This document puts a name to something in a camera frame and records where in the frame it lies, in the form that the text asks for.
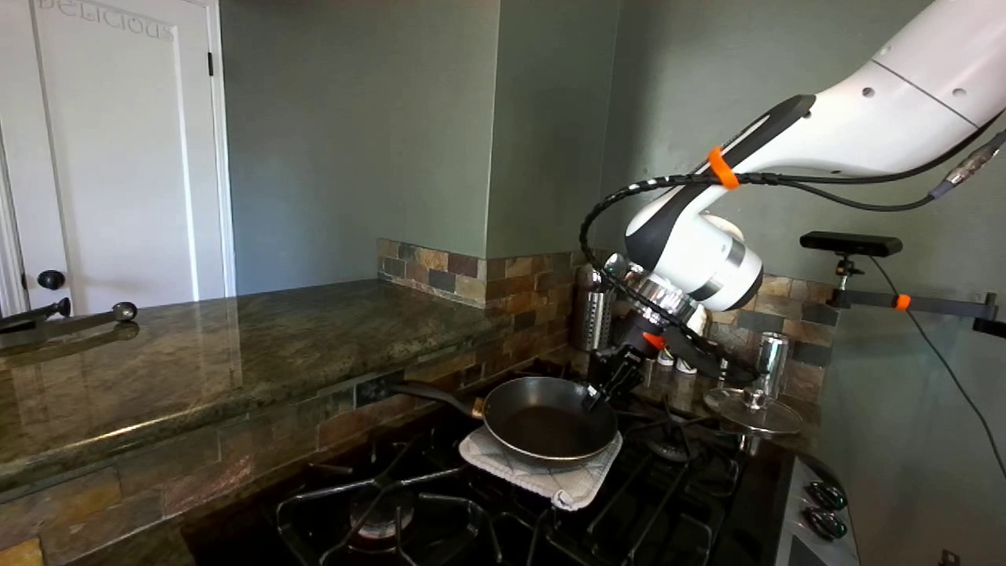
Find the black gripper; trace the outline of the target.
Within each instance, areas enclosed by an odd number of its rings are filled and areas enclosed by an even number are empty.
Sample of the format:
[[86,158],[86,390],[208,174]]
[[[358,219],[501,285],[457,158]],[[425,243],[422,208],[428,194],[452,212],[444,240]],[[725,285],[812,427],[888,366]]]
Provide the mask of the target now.
[[611,346],[602,354],[604,390],[621,394],[642,379],[642,364],[662,352],[689,361],[696,371],[717,374],[720,350],[704,335],[707,310],[697,309],[687,325],[653,325],[639,310],[621,315]]

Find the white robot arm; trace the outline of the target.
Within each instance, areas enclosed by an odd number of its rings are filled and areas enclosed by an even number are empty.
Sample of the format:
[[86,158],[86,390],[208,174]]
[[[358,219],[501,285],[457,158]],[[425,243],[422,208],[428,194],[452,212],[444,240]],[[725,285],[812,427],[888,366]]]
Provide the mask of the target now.
[[761,257],[707,208],[742,184],[888,182],[974,142],[1006,110],[1006,0],[930,0],[865,66],[819,95],[792,95],[712,147],[693,174],[630,182],[653,190],[625,227],[639,285],[604,263],[639,325],[631,346],[665,339],[697,371],[753,383],[758,371],[689,326],[697,309],[732,310],[761,281]]

